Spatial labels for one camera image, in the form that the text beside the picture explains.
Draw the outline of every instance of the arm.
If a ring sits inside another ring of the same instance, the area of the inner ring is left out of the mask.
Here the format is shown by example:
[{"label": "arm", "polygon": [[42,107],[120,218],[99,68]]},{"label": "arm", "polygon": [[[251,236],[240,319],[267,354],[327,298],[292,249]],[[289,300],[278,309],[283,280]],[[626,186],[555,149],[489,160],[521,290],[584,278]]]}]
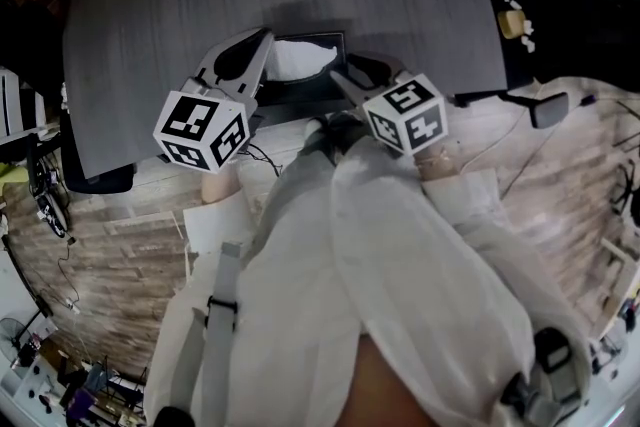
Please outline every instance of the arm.
[{"label": "arm", "polygon": [[[203,206],[184,211],[191,250],[198,253],[198,258],[191,279],[171,299],[162,321],[144,398],[150,422],[170,404],[189,410],[190,401],[175,403],[175,390],[186,390],[196,381],[201,362],[197,354],[203,349],[201,333],[220,248],[223,242],[246,242],[253,235],[253,218],[234,165],[218,175],[202,176],[202,201]],[[190,355],[196,355],[193,361],[189,360]]]},{"label": "arm", "polygon": [[500,201],[495,170],[424,182],[423,189],[440,215],[520,301],[534,331],[554,327],[563,332],[588,365],[586,329],[536,249],[513,231]]},{"label": "arm", "polygon": [[440,144],[416,153],[414,160],[423,182],[458,175],[458,168]]}]

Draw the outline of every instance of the cord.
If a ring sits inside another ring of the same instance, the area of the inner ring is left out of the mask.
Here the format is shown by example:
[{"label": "cord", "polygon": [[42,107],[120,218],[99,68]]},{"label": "cord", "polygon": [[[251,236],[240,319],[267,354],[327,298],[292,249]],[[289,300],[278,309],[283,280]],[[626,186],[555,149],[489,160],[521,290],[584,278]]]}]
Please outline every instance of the cord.
[{"label": "cord", "polygon": [[33,265],[31,265],[29,262],[25,261],[24,263],[25,263],[25,264],[27,265],[27,267],[29,267],[33,272],[35,272],[35,273],[38,275],[38,278],[40,278],[40,281],[42,281],[42,282],[45,284],[45,286],[46,286],[47,288],[51,289],[51,291],[53,292],[53,294],[55,294],[55,295],[52,295],[51,297],[52,297],[52,298],[53,298],[53,299],[54,299],[58,304],[60,304],[60,305],[62,305],[62,306],[64,306],[65,308],[67,308],[67,309],[68,309],[68,308],[69,308],[69,306],[68,306],[67,304],[63,303],[60,299],[58,299],[58,298],[56,297],[56,295],[57,295],[57,296],[62,297],[62,296],[60,295],[60,293],[59,293],[55,288],[53,288],[53,287],[52,287],[52,286],[51,286],[51,285],[50,285],[50,284],[49,284],[49,283],[48,283],[48,282],[47,282],[47,281],[42,277],[42,274],[40,274],[40,273],[39,273],[39,272],[38,272],[38,271],[33,267]]},{"label": "cord", "polygon": [[184,245],[184,273],[187,277],[187,281],[191,279],[191,263],[189,263],[189,249],[191,249],[191,242],[187,241]]},{"label": "cord", "polygon": [[280,177],[280,173],[282,173],[282,166],[276,166],[276,164],[273,162],[271,157],[269,157],[269,155],[267,155],[264,151],[262,151],[262,149],[259,146],[256,146],[255,144],[249,144],[249,147],[253,148],[254,150],[259,151],[262,154],[262,157],[259,157],[259,156],[255,155],[254,153],[250,152],[249,150],[240,151],[240,152],[238,152],[238,154],[239,155],[247,155],[247,156],[251,157],[253,160],[255,160],[257,162],[266,162],[267,164],[269,164],[273,168],[273,172],[276,174],[276,176]]},{"label": "cord", "polygon": [[[535,96],[533,97],[534,100],[538,99],[538,96],[540,96],[540,93],[542,93],[542,90],[544,89],[544,87],[546,86],[546,84],[542,84],[540,86],[540,89],[538,89],[538,92],[535,94]],[[529,109],[524,108],[522,109],[522,113],[520,114],[520,116],[518,116],[518,119],[516,120],[516,122],[513,124],[513,126],[507,131],[506,134],[504,134],[500,139],[498,139],[496,142],[494,142],[493,144],[491,144],[490,146],[488,146],[487,148],[485,148],[484,150],[482,150],[480,153],[478,153],[475,157],[473,157],[471,160],[469,160],[466,164],[464,164],[462,166],[462,169],[460,169],[460,174],[464,174],[464,172],[469,168],[469,166],[473,165],[475,162],[477,162],[479,159],[481,159],[482,157],[484,157],[487,153],[489,153],[492,150],[495,150],[498,146],[500,146],[506,139],[507,137],[509,137],[513,131],[516,129],[516,127],[518,126],[518,123],[520,123],[520,121],[522,120],[522,118],[524,117],[524,115],[528,112]]]},{"label": "cord", "polygon": [[76,296],[78,297],[75,301],[73,301],[71,303],[71,308],[73,309],[73,307],[80,302],[80,294],[78,293],[78,290],[76,289],[76,287],[73,286],[73,283],[71,283],[71,280],[69,279],[69,277],[66,275],[66,273],[64,272],[64,269],[62,268],[62,265],[60,265],[60,262],[68,262],[69,258],[71,257],[71,245],[74,244],[76,241],[76,239],[74,239],[73,237],[71,237],[68,241],[67,241],[67,257],[66,258],[58,258],[58,269],[60,269],[60,272],[62,273],[62,275],[64,276],[64,278],[67,280],[67,282],[69,283],[69,285],[71,285],[71,288],[73,288],[73,291],[76,293]]},{"label": "cord", "polygon": [[67,214],[67,217],[69,216],[69,205],[71,204],[71,194],[69,193],[69,189],[67,189],[66,184],[64,183],[64,176],[62,176],[62,173],[60,172],[60,166],[58,165],[58,157],[56,157],[56,154],[54,152],[51,153],[51,156],[53,157],[53,160],[55,162],[55,167],[54,169],[58,172],[58,176],[60,177],[60,181],[58,182],[60,185],[62,185],[62,188],[64,189],[65,195],[67,196],[67,204],[62,207],[62,209],[65,211],[65,213]]},{"label": "cord", "polygon": [[182,235],[182,230],[180,229],[180,225],[178,224],[178,220],[176,219],[176,216],[173,213],[173,210],[171,211],[171,218],[173,219],[173,224],[176,225],[176,230],[178,230],[178,235],[180,235],[180,240],[184,240],[184,236]]},{"label": "cord", "polygon": [[84,344],[84,340],[82,339],[82,337],[80,336],[80,333],[78,333],[78,329],[76,327],[76,323],[78,322],[78,316],[75,315],[74,319],[73,319],[73,333],[78,337],[78,340],[80,340],[80,343],[82,344],[82,347],[84,347],[84,353],[87,356],[87,361],[89,363],[91,363],[91,355],[89,354],[89,351],[87,350],[87,346]]},{"label": "cord", "polygon": [[547,142],[549,142],[549,139],[551,139],[553,137],[553,135],[556,133],[556,131],[564,124],[564,122],[571,116],[571,114],[573,114],[573,112],[576,109],[578,109],[579,107],[587,107],[589,105],[593,105],[597,101],[598,101],[598,98],[596,98],[594,95],[585,96],[582,100],[580,100],[580,103],[578,105],[576,105],[573,109],[571,109],[567,113],[567,115],[564,117],[564,119],[562,121],[560,121],[560,123],[558,123],[555,127],[553,127],[553,130],[551,130],[551,132],[549,132],[549,135],[547,135],[547,137],[545,137],[544,141],[542,141],[542,144],[540,146],[538,146],[536,148],[536,150],[529,156],[529,158],[526,160],[526,162],[524,163],[524,165],[522,166],[522,168],[520,169],[518,174],[515,176],[515,178],[513,180],[511,180],[511,183],[509,183],[509,185],[507,186],[505,191],[502,193],[502,196],[500,198],[501,200],[504,200],[504,198],[507,197],[507,194],[509,194],[509,192],[511,191],[511,188],[518,181],[518,179],[522,176],[522,174],[527,170],[527,168],[529,167],[529,164],[531,164],[531,162],[533,161],[535,156],[538,153],[540,153],[540,150],[542,150],[544,145],[547,144]]}]

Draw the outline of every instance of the gray strap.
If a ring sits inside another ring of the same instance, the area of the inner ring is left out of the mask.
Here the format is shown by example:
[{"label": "gray strap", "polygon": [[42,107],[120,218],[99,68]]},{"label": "gray strap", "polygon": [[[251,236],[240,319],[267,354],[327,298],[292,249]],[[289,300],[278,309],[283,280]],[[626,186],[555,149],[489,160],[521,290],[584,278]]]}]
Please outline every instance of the gray strap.
[{"label": "gray strap", "polygon": [[242,266],[240,246],[223,244],[209,306],[207,342],[202,368],[202,416],[200,427],[224,427],[229,397],[229,365],[236,313],[220,303],[236,303],[236,284]]},{"label": "gray strap", "polygon": [[194,309],[193,321],[187,332],[182,350],[178,357],[175,372],[171,380],[171,395],[169,403],[182,411],[191,410],[193,391],[202,365],[204,350],[204,314]]},{"label": "gray strap", "polygon": [[576,378],[573,358],[555,372],[545,374],[551,385],[552,398],[533,391],[525,419],[535,427],[553,427],[562,423],[582,405],[582,396]]}]

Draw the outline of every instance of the sleeve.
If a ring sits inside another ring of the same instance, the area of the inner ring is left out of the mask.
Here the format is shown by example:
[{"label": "sleeve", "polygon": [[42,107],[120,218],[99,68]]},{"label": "sleeve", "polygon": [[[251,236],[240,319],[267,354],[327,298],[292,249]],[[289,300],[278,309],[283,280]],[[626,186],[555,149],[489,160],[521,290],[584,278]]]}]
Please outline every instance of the sleeve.
[{"label": "sleeve", "polygon": [[198,355],[204,345],[202,328],[220,248],[223,242],[248,244],[255,233],[255,222],[242,190],[218,203],[185,210],[184,219],[191,249],[198,258],[191,278],[171,299],[162,321],[144,396],[150,425],[165,406],[181,405],[189,410],[201,366]]},{"label": "sleeve", "polygon": [[[517,235],[500,201],[495,170],[423,183],[442,217],[496,272],[525,308],[534,331],[554,327],[569,339],[577,367],[590,372],[586,326],[537,251]],[[582,383],[588,382],[586,375]]]}]

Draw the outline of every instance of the fan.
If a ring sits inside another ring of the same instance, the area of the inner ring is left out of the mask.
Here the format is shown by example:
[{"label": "fan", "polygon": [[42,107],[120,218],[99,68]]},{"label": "fan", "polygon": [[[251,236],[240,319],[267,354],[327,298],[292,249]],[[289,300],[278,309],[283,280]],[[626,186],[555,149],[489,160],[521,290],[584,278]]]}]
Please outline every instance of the fan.
[{"label": "fan", "polygon": [[0,351],[11,364],[18,358],[20,348],[30,336],[24,324],[16,319],[7,317],[0,320]]}]

